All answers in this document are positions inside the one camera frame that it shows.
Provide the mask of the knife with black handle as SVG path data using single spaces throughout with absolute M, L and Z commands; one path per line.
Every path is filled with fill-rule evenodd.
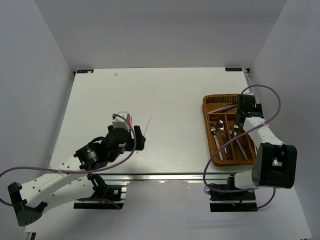
M 227 109 L 232 109 L 232 108 L 236 108 L 237 107 L 237 104 L 231 104 L 231 105 L 227 105 L 224 107 L 224 110 L 227 110 Z

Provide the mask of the fork with black dotted handle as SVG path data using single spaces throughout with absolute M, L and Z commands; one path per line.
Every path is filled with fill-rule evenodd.
M 232 130 L 234 138 L 238 135 L 238 131 L 239 131 L 239 126 L 237 124 L 234 124 L 233 130 Z M 234 148 L 234 151 L 240 150 L 237 139 L 233 142 L 233 148 Z

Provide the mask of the knife with pink handle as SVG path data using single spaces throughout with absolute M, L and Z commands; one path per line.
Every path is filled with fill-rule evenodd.
M 221 113 L 223 111 L 227 111 L 229 109 L 224 109 L 225 106 L 223 107 L 220 107 L 220 108 L 217 108 L 217 109 L 214 109 L 214 110 L 211 110 L 211 111 L 208 111 L 207 113 L 208 114 L 214 114 L 214 113 Z

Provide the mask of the fork with pink handle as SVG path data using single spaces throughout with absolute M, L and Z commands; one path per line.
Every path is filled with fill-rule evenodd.
M 230 133 L 230 135 L 234 138 L 234 136 L 233 136 L 233 130 L 230 130 L 229 133 Z M 240 141 L 238 140 L 237 142 L 238 142 L 238 146 L 239 146 L 239 148 L 240 148 L 240 151 L 241 151 L 244 159 L 245 159 L 245 160 L 248 160 L 249 158 L 248 158 L 248 156 L 247 156 L 247 154 L 246 154 L 243 146 L 241 145 Z

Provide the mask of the spoon with dark dotted handle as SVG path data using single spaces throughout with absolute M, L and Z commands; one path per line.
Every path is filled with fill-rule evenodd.
M 216 122 L 216 125 L 217 125 L 217 130 L 219 131 L 220 135 L 221 135 L 221 138 L 222 138 L 222 141 L 224 144 L 227 143 L 227 139 L 226 139 L 226 136 L 225 136 L 225 126 L 224 126 L 224 122 L 219 119 L 217 120 Z M 225 146 L 224 147 L 224 150 L 225 150 L 225 153 L 226 153 L 226 156 L 227 156 L 227 159 L 228 160 L 231 160 L 231 153 L 230 153 L 230 149 L 229 149 L 229 146 Z

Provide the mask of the white chopstick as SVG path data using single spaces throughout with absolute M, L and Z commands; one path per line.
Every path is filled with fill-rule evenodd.
M 147 132 L 147 129 L 148 129 L 148 126 L 149 126 L 149 124 L 150 124 L 150 121 L 151 121 L 151 118 L 152 118 L 152 115 L 150 115 L 149 116 L 149 118 L 148 118 L 148 121 L 147 121 L 147 123 L 146 123 L 146 125 L 144 126 L 144 128 L 143 128 L 143 136 L 145 137 L 145 135 L 146 135 L 146 132 Z

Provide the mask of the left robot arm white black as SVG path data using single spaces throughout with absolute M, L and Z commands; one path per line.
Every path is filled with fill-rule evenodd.
M 124 152 L 142 151 L 145 142 L 138 125 L 110 125 L 106 136 L 94 138 L 56 168 L 29 182 L 11 183 L 7 189 L 18 225 L 28 226 L 45 212 L 74 200 L 103 199 L 108 186 L 98 171 Z

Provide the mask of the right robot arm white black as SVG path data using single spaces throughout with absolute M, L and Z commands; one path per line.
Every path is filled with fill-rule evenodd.
M 271 187 L 290 189 L 295 182 L 297 149 L 283 143 L 267 125 L 262 106 L 256 103 L 253 95 L 239 95 L 237 100 L 236 123 L 257 148 L 257 154 L 250 171 L 236 173 L 234 182 L 225 188 L 226 195 L 236 200 L 244 189 Z

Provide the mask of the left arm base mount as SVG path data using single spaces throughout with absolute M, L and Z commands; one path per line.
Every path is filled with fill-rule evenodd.
M 74 209 L 84 210 L 121 210 L 124 206 L 125 186 L 106 183 L 99 174 L 89 174 L 87 179 L 93 184 L 93 194 L 87 198 L 76 200 Z

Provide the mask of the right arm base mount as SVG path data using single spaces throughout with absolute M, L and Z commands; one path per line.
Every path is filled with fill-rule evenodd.
M 236 190 L 234 176 L 225 178 L 209 179 L 208 185 L 218 190 Z M 237 212 L 257 212 L 258 206 L 256 195 L 253 191 L 246 192 L 216 192 L 207 186 L 204 192 L 209 195 L 209 206 L 211 213 L 237 213 Z

